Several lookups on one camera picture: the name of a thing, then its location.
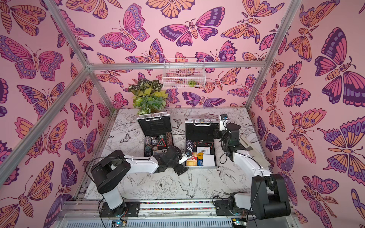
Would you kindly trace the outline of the silver poker case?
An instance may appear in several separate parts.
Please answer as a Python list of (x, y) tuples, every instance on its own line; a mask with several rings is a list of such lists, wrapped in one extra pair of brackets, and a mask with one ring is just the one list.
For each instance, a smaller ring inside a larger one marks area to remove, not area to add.
[(220, 124), (217, 119), (188, 118), (185, 120), (185, 149), (192, 156), (184, 162), (189, 168), (217, 166), (215, 139)]
[(144, 134), (144, 156), (174, 145), (171, 118), (168, 112), (139, 115), (137, 121)]

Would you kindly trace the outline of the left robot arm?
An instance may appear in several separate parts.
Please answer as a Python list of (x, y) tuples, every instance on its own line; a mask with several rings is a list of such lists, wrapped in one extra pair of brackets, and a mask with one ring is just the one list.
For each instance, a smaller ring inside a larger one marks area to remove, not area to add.
[(115, 150), (103, 157), (91, 168), (92, 180), (105, 200), (100, 216), (112, 218), (127, 214), (127, 204), (117, 188), (127, 175), (163, 173), (172, 168), (180, 176), (188, 171), (183, 163), (192, 156), (190, 151), (182, 152), (176, 146), (168, 146), (165, 151), (149, 157), (133, 157), (125, 155), (121, 150)]

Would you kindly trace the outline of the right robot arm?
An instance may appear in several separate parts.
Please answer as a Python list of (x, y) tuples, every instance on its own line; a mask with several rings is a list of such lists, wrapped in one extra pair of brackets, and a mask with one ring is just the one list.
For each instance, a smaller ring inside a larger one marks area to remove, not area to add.
[(221, 122), (219, 136), (223, 155), (251, 178), (251, 192), (231, 195), (233, 206), (245, 209), (258, 220), (286, 217), (291, 214), (290, 201), (283, 177), (273, 174), (259, 159), (261, 153), (245, 137), (241, 126)]

